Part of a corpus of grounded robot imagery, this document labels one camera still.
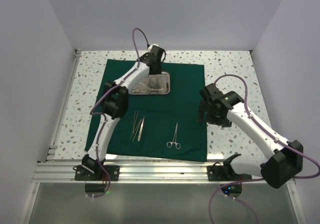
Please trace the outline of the steel ring-handle hemostat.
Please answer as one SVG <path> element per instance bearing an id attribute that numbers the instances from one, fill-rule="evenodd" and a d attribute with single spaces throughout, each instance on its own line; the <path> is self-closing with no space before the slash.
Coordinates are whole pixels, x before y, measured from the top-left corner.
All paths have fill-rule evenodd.
<path id="1" fill-rule="evenodd" d="M 174 131 L 175 131 L 175 132 L 174 132 L 174 134 L 173 134 L 174 136 L 173 136 L 172 141 L 168 141 L 166 146 L 167 146 L 167 148 L 172 148 L 173 146 L 175 146 L 175 148 L 176 148 L 177 150 L 180 150 L 181 144 L 177 142 L 178 123 L 176 123 L 175 130 L 174 130 Z"/>

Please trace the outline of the wide steel tweezers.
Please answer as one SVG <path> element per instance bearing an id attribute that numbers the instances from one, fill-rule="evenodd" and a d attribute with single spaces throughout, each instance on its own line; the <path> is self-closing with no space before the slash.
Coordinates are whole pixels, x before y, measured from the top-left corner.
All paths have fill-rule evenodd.
<path id="1" fill-rule="evenodd" d="M 142 137 L 142 131 L 143 131 L 143 128 L 144 128 L 144 121 L 145 120 L 145 117 L 143 117 L 142 121 L 141 121 L 141 125 L 140 125 L 140 128 L 139 128 L 139 134 L 138 134 L 138 138 L 137 138 L 137 141 L 139 142 L 141 140 L 141 137 Z"/>

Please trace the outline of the thin steel tweezers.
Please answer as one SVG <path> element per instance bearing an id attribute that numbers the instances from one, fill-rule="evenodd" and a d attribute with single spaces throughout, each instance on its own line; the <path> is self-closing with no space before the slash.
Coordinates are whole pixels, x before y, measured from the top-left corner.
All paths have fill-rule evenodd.
<path id="1" fill-rule="evenodd" d="M 137 128 L 137 120 L 138 120 L 138 116 L 139 116 L 139 111 L 135 111 L 134 113 L 134 125 L 133 125 L 133 133 L 136 131 L 136 128 Z"/>
<path id="2" fill-rule="evenodd" d="M 138 131 L 141 123 L 142 123 L 142 120 L 140 120 L 139 123 L 137 124 L 137 126 L 134 128 L 133 133 L 132 133 L 131 137 L 129 138 L 129 140 L 134 141 L 134 137 L 137 134 L 137 131 Z"/>

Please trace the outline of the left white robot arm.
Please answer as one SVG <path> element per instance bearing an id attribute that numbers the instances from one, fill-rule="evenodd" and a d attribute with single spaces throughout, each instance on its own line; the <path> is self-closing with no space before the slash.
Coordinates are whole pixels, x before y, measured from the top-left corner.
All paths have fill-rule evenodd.
<path id="1" fill-rule="evenodd" d="M 161 74 L 165 57 L 166 51 L 152 44 L 146 53 L 138 56 L 134 65 L 123 76 L 105 83 L 102 97 L 90 112 L 91 116 L 100 116 L 98 131 L 81 164 L 74 167 L 76 181 L 111 181 L 103 163 L 112 134 L 128 110 L 129 90 L 147 76 Z"/>

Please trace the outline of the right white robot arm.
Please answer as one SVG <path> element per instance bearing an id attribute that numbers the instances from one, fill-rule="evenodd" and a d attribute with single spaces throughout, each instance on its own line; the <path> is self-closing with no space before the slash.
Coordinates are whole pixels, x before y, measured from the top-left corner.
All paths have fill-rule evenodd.
<path id="1" fill-rule="evenodd" d="M 289 141 L 264 124 L 247 106 L 246 99 L 234 91 L 224 94 L 215 84 L 200 90 L 198 122 L 221 127 L 235 124 L 263 153 L 262 159 L 248 160 L 240 153 L 225 159 L 221 165 L 207 167 L 208 179 L 246 180 L 263 178 L 271 187 L 280 188 L 303 169 L 303 145 Z"/>

